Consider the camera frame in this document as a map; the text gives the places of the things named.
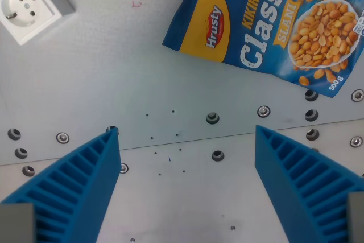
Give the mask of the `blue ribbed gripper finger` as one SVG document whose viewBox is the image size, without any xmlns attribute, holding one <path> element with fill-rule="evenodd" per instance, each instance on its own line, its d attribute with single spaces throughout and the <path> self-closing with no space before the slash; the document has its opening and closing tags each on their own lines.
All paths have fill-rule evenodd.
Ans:
<svg viewBox="0 0 364 243">
<path fill-rule="evenodd" d="M 349 242 L 347 199 L 363 191 L 360 176 L 260 125 L 255 168 L 289 242 Z"/>
<path fill-rule="evenodd" d="M 48 166 L 4 204 L 32 204 L 37 242 L 96 242 L 121 171 L 117 129 Z"/>
</svg>

